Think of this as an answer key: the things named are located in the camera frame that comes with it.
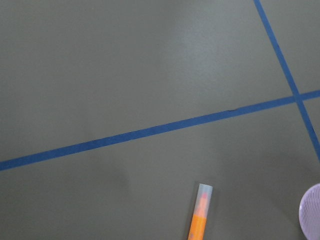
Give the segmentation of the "orange marker pen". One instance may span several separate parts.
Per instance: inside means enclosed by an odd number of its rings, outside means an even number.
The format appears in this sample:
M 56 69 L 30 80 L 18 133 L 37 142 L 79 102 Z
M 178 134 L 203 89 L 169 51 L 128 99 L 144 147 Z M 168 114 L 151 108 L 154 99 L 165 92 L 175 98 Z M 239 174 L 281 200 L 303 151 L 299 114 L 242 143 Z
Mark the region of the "orange marker pen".
M 213 187 L 211 185 L 199 184 L 188 240 L 202 240 L 204 238 L 212 192 Z

